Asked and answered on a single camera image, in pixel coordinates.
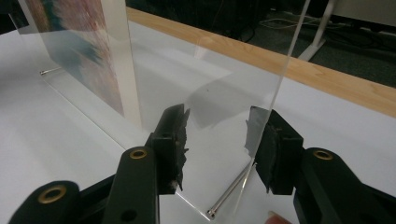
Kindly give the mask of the clear acrylic photo frame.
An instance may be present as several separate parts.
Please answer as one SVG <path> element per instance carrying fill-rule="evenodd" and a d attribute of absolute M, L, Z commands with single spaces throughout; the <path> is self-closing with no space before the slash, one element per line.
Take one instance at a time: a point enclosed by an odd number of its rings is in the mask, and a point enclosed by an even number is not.
<path fill-rule="evenodd" d="M 229 224 L 258 147 L 288 57 L 143 15 L 128 21 L 122 0 L 18 0 L 35 69 L 56 99 L 28 113 L 25 191 L 57 179 L 87 187 L 116 158 L 142 144 L 163 111 L 182 105 L 190 118 L 162 224 L 207 224 L 206 209 L 231 192 L 216 224 Z"/>

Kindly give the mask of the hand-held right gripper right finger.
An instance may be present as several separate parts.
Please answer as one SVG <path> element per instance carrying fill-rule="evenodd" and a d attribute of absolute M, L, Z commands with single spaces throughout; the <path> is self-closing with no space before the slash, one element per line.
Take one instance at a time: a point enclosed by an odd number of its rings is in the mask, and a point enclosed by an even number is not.
<path fill-rule="evenodd" d="M 303 154 L 304 139 L 275 111 L 252 106 L 245 148 L 256 171 L 275 195 L 291 195 Z"/>

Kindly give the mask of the metal frame pin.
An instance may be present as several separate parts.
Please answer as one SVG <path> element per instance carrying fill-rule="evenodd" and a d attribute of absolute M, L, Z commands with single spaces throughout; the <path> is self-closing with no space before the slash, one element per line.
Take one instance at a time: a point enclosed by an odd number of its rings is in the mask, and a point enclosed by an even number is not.
<path fill-rule="evenodd" d="M 206 211 L 205 215 L 210 220 L 217 220 L 220 217 L 220 213 L 228 206 L 232 201 L 233 195 L 240 189 L 243 182 L 245 181 L 248 171 L 251 168 L 249 163 L 240 174 L 233 180 L 229 187 L 221 194 L 218 200 Z"/>
<path fill-rule="evenodd" d="M 52 68 L 52 69 L 48 69 L 48 70 L 43 70 L 43 71 L 39 72 L 39 75 L 43 77 L 46 74 L 49 74 L 49 73 L 52 73 L 52 72 L 55 72 L 55 71 L 58 71 L 61 69 L 62 69 L 62 67 L 56 67 L 56 68 Z"/>

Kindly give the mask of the white table sheet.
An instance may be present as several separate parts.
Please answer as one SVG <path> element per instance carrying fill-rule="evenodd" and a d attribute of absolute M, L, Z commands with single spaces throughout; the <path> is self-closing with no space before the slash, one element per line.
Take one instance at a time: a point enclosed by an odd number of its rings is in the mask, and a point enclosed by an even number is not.
<path fill-rule="evenodd" d="M 0 35 L 0 224 L 36 188 L 113 174 L 162 111 L 191 112 L 183 190 L 161 224 L 214 224 L 205 210 L 248 162 L 248 111 L 273 105 L 307 147 L 337 153 L 365 184 L 396 196 L 396 119 L 132 23 L 143 124 L 135 127 L 63 74 L 41 77 L 17 32 Z"/>

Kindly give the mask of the photo card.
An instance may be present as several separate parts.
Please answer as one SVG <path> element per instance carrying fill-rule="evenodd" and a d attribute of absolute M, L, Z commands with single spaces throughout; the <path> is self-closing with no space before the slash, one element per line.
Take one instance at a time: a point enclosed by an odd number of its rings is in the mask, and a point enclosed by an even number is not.
<path fill-rule="evenodd" d="M 132 124 L 142 125 L 125 0 L 17 0 L 20 29 L 43 69 L 64 70 Z"/>

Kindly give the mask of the white desk frame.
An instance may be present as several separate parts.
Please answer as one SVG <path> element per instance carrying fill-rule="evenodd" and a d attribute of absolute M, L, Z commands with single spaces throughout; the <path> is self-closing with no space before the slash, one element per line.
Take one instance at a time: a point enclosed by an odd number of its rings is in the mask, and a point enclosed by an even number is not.
<path fill-rule="evenodd" d="M 315 37 L 300 60 L 310 61 L 326 42 L 322 37 L 331 15 L 396 27 L 396 0 L 329 0 Z"/>

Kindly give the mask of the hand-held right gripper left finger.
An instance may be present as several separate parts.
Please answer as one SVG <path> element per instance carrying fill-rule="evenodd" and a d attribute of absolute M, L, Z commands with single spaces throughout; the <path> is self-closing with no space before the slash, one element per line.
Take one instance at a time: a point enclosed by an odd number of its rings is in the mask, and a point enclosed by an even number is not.
<path fill-rule="evenodd" d="M 160 195 L 174 194 L 183 189 L 183 167 L 187 161 L 186 126 L 190 110 L 183 104 L 166 108 L 146 142 L 154 150 L 157 161 L 157 184 Z"/>

